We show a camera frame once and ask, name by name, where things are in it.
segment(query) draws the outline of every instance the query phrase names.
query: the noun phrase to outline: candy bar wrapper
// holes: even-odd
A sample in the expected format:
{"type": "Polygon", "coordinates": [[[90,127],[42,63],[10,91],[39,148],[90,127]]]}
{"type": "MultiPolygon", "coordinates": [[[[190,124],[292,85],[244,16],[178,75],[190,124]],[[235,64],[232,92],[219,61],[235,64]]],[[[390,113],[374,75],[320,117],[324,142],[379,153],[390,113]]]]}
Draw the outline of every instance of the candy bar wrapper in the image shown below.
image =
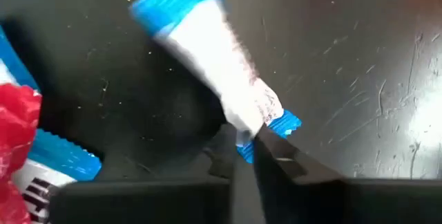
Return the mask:
{"type": "Polygon", "coordinates": [[[38,89],[0,27],[0,223],[47,223],[54,190],[101,168],[93,154],[37,129],[38,89]]]}
{"type": "Polygon", "coordinates": [[[137,0],[134,18],[220,99],[238,130],[238,152],[253,162],[251,139],[265,123],[281,137],[301,121],[262,81],[230,27],[221,0],[137,0]]]}

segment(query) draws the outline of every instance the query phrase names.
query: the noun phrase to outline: red wrapper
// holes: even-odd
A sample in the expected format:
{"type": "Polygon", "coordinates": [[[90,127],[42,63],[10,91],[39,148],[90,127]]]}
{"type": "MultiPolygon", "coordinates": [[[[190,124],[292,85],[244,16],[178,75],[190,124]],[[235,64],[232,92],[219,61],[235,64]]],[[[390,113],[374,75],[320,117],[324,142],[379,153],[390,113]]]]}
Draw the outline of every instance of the red wrapper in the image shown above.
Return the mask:
{"type": "Polygon", "coordinates": [[[11,173],[21,168],[37,130],[41,96],[29,86],[0,85],[0,223],[30,223],[11,173]]]}

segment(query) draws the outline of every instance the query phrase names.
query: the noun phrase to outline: scratched black surface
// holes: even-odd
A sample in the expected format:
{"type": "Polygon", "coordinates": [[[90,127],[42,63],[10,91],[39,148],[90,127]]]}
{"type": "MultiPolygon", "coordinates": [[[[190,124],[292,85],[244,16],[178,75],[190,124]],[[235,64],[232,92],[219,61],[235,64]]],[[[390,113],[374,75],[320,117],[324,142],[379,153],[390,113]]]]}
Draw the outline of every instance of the scratched black surface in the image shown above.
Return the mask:
{"type": "MultiPolygon", "coordinates": [[[[442,0],[225,1],[261,77],[303,120],[291,143],[347,176],[439,177],[442,0]]],[[[41,126],[101,155],[104,178],[204,167],[220,105],[129,5],[0,0],[44,95],[41,126]]]]}

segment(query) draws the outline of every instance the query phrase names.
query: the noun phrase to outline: dark background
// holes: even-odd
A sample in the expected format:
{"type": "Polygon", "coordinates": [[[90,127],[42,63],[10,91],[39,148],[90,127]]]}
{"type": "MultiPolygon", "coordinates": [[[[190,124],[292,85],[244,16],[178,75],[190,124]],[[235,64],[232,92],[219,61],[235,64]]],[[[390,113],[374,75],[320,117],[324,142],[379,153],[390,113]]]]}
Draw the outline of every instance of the dark background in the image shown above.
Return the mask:
{"type": "MultiPolygon", "coordinates": [[[[225,3],[262,79],[303,121],[292,144],[346,176],[439,177],[442,0],[225,3]]],[[[102,178],[205,171],[198,154],[224,122],[219,102],[130,4],[0,0],[44,95],[40,125],[104,159],[102,178]]]]}

